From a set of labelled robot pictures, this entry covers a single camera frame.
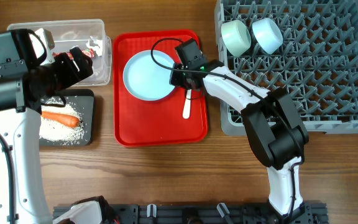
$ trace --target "plastic container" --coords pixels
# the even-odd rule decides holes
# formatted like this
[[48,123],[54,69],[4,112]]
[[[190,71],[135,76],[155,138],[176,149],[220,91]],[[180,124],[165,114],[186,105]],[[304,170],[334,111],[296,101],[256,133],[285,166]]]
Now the plastic container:
[[[185,89],[176,87],[168,96],[157,101],[144,101],[132,96],[124,85],[124,68],[134,55],[150,50],[164,37],[186,41],[199,39],[191,30],[168,30],[121,34],[113,43],[114,51],[114,135],[117,142],[127,147],[178,144],[202,140],[208,132],[208,114],[205,97],[194,91],[191,112],[183,119]],[[175,47],[177,41],[158,44],[156,50],[180,62]]]
[[100,55],[95,55],[93,61],[93,75],[77,83],[75,86],[107,85],[111,77],[111,40],[104,31],[104,22],[100,19],[83,19],[72,21],[47,21],[27,22],[11,24],[12,29],[37,29],[44,28],[52,33],[55,48],[52,53],[68,52],[72,47],[78,46],[81,50],[87,49],[87,43],[91,46],[101,47]]

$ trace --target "white plate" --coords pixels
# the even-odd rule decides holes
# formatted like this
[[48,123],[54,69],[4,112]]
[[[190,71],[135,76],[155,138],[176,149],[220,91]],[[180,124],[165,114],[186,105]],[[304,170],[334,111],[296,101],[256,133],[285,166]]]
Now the white plate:
[[[172,67],[174,61],[166,53],[153,50],[153,56],[161,64]],[[135,54],[124,68],[124,84],[128,92],[145,101],[160,100],[175,88],[169,84],[171,71],[157,65],[149,50]]]

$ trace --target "white spoon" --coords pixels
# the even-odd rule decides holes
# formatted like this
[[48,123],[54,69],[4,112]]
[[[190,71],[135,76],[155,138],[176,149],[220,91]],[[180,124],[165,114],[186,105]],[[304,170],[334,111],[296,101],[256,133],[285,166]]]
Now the white spoon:
[[188,119],[190,117],[190,106],[191,106],[191,90],[187,90],[185,107],[183,108],[183,118]]

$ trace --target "red package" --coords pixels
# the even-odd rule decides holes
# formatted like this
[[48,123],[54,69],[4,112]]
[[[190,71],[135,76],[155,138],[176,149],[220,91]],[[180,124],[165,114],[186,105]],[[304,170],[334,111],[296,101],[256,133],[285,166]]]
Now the red package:
[[[82,53],[85,54],[86,56],[90,57],[90,58],[93,58],[94,57],[94,51],[93,49],[85,49],[85,50],[82,50]],[[53,57],[56,57],[57,55],[60,55],[61,53],[52,53],[52,56]],[[73,60],[73,56],[71,55],[70,52],[66,52],[66,54],[68,55],[68,57],[70,59]]]

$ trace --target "red tray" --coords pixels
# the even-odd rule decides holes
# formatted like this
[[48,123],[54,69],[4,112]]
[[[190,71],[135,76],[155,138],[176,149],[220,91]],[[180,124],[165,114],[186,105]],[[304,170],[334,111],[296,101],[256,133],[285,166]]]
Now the red tray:
[[[135,54],[150,50],[164,37],[183,41],[198,36],[191,30],[170,30],[122,34],[113,44],[114,82],[114,135],[124,146],[151,146],[177,144],[202,140],[208,132],[205,97],[191,101],[189,119],[183,119],[185,90],[176,87],[167,97],[158,101],[142,101],[133,97],[125,88],[122,74],[125,64]],[[165,52],[175,62],[180,62],[175,51],[179,42],[163,41],[156,50]],[[193,91],[192,98],[201,96]]]

